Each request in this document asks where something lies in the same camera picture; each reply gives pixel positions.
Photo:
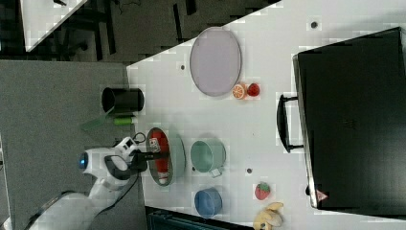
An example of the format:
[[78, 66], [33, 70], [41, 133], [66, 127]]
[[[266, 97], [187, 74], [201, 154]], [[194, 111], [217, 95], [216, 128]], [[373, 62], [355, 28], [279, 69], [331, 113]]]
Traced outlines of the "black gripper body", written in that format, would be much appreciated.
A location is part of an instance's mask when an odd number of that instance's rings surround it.
[[145, 155], [140, 150], [136, 149], [132, 151], [129, 156], [131, 158], [129, 168], [132, 174], [142, 173], [147, 169]]

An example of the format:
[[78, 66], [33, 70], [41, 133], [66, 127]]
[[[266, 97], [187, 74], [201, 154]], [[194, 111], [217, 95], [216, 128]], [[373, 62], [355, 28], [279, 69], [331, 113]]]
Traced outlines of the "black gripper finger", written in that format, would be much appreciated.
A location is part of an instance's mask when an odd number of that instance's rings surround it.
[[168, 152], [146, 152], [145, 155], [145, 159], [166, 159], [168, 157]]

